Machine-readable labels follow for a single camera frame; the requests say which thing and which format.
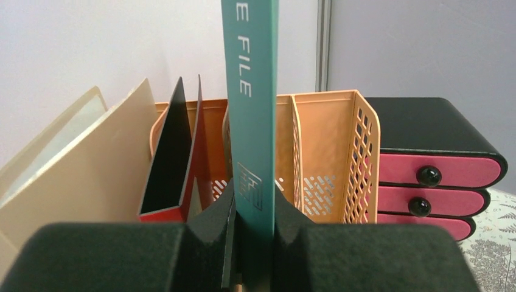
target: round knob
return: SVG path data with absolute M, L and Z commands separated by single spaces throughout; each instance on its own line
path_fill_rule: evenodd
M 432 211 L 432 205 L 425 198 L 415 197 L 408 202 L 408 212 L 417 217 L 426 217 Z
M 442 175 L 437 167 L 427 165 L 417 171 L 416 178 L 425 187 L 436 187 L 441 182 Z

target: white wall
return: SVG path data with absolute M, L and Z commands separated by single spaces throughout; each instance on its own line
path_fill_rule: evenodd
M 315 88 L 317 2 L 280 0 L 279 93 Z M 220 0 L 0 1 L 0 167 L 82 93 L 226 96 Z
M 516 1 L 333 1 L 330 89 L 441 96 L 509 161 L 516 193 Z

